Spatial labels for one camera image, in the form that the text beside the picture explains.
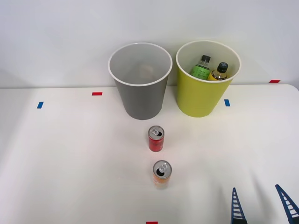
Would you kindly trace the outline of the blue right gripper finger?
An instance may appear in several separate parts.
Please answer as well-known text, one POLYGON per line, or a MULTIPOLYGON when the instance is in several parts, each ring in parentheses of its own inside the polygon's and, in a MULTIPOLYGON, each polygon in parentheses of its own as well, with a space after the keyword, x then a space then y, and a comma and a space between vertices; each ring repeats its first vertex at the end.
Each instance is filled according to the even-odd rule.
POLYGON ((231 198, 231 224, 247 224, 244 212, 241 207, 241 203, 236 191, 236 188, 232 189, 231 198))
POLYGON ((288 194, 278 185, 275 185, 281 199, 289 224, 299 224, 299 208, 288 194))

